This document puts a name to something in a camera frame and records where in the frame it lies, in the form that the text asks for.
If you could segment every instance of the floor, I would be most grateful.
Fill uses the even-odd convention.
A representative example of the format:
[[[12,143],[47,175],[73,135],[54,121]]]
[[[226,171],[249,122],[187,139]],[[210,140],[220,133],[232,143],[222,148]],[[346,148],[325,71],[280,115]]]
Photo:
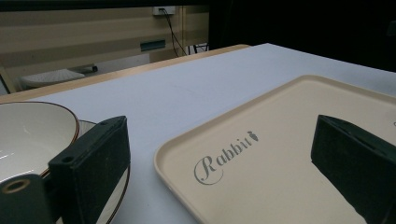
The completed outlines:
[[[196,45],[195,50],[197,53],[208,50],[207,44]],[[186,48],[186,52],[189,54],[195,53],[194,47],[190,46]],[[97,72],[89,72],[85,73],[85,76],[97,76],[109,72],[118,71],[125,68],[135,67],[143,64],[150,63],[149,54],[142,54],[128,58],[122,58],[119,60],[113,60],[103,63],[96,63],[96,67],[98,68]],[[0,82],[0,95],[7,94],[7,89],[4,84]]]

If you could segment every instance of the beige tray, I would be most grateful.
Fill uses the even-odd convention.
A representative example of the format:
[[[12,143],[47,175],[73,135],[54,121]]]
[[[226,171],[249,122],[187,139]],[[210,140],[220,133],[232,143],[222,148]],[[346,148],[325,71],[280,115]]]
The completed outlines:
[[[154,165],[203,223],[365,223],[311,162],[318,114],[396,145],[395,98],[303,76],[168,141]]]

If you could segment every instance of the wall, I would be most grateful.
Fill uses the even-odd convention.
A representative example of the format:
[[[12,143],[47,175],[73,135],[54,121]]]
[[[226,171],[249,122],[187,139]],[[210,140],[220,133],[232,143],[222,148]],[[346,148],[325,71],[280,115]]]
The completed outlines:
[[[170,21],[182,45],[208,41],[208,7],[177,7]],[[141,51],[160,39],[165,48]],[[0,13],[0,73],[11,91],[16,77],[170,50],[167,20],[151,7]]]

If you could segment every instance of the bowl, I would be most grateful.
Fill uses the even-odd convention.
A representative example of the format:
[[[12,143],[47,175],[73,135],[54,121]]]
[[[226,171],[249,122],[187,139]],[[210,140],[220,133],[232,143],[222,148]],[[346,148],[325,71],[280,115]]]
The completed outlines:
[[[48,162],[78,138],[78,118],[46,102],[0,104],[0,182],[16,175],[46,175]]]

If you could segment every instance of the white tablecloth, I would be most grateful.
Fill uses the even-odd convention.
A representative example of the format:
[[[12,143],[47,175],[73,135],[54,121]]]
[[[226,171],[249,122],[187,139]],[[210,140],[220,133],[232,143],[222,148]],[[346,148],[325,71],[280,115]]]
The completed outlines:
[[[264,44],[136,76],[35,98],[79,119],[128,119],[132,173],[113,223],[196,223],[157,176],[155,151],[169,139],[301,75],[320,75],[396,96],[396,73]]]

